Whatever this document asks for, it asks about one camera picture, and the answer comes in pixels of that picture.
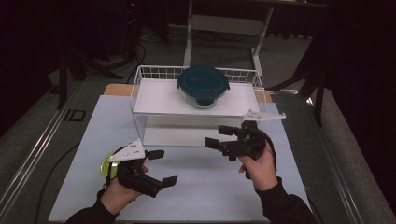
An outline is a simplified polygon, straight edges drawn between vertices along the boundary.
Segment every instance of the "metal floor strip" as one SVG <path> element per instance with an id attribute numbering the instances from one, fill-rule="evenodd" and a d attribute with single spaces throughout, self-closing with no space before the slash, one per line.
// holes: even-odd
<path id="1" fill-rule="evenodd" d="M 73 97 L 75 96 L 77 90 L 80 88 L 81 85 L 82 82 L 78 81 L 71 85 L 64 107 L 55 112 L 54 116 L 49 122 L 49 125 L 38 138 L 30 154 L 21 164 L 14 177 L 12 177 L 10 183 L 6 188 L 5 193 L 2 195 L 0 200 L 0 223 L 3 223 L 6 219 L 9 210 L 15 203 L 26 181 L 29 179 L 41 156 L 47 149 L 47 146 L 49 145 L 52 136 L 56 133 L 59 125 L 61 124 L 62 118 L 64 117 L 64 114 L 66 112 L 66 108 L 72 101 Z"/>

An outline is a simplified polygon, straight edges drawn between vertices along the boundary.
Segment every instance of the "person's arm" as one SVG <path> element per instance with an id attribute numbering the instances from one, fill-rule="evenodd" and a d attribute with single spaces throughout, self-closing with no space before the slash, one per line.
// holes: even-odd
<path id="1" fill-rule="evenodd" d="M 141 193 L 127 189 L 115 178 L 106 190 L 97 193 L 96 202 L 92 207 L 84 208 L 71 216 L 66 224 L 112 224 L 120 211 L 131 201 L 135 201 Z"/>
<path id="2" fill-rule="evenodd" d="M 254 189 L 262 201 L 262 213 L 271 223 L 317 223 L 305 202 L 283 189 L 282 179 L 276 177 L 274 157 L 268 144 L 256 161 L 248 156 L 240 157 L 239 160 L 243 163 L 239 172 L 248 170 Z"/>

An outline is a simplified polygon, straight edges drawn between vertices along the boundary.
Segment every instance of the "hand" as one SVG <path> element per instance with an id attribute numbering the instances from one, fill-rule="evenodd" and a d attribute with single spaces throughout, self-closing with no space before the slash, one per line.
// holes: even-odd
<path id="1" fill-rule="evenodd" d="M 262 155 L 256 161 L 249 156 L 238 157 L 243 163 L 239 169 L 239 173 L 244 173 L 247 170 L 253 181 L 254 189 L 256 190 L 265 191 L 277 185 L 274 157 L 272 153 L 272 149 L 267 143 Z"/>
<path id="2" fill-rule="evenodd" d="M 145 165 L 142 166 L 142 169 L 145 173 L 149 171 L 149 168 L 147 168 Z M 115 178 L 110 182 L 110 185 L 107 187 L 100 200 L 107 211 L 113 215 L 116 215 L 128 203 L 135 201 L 140 195 L 142 195 L 142 193 L 133 189 L 125 188 L 119 183 L 119 180 Z"/>

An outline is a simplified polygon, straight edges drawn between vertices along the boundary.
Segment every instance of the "round container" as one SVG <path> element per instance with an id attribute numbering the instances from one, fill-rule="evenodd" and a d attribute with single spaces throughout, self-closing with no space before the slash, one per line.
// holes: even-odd
<path id="1" fill-rule="evenodd" d="M 230 89 L 228 78 L 218 69 L 195 65 L 184 70 L 177 78 L 177 87 L 185 101 L 197 108 L 210 108 Z"/>

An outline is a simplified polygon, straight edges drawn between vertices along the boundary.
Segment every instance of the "black sleeve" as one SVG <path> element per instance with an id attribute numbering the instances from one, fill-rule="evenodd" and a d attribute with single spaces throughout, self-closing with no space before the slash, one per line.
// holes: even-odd
<path id="1" fill-rule="evenodd" d="M 305 202 L 295 195 L 289 195 L 283 189 L 282 179 L 277 180 L 279 183 L 271 189 L 256 190 L 262 200 L 262 214 L 272 224 L 316 224 L 315 217 Z"/>
<path id="2" fill-rule="evenodd" d="M 112 215 L 100 201 L 103 193 L 102 189 L 98 192 L 96 202 L 92 207 L 84 208 L 71 216 L 66 224 L 112 224 L 119 214 Z"/>

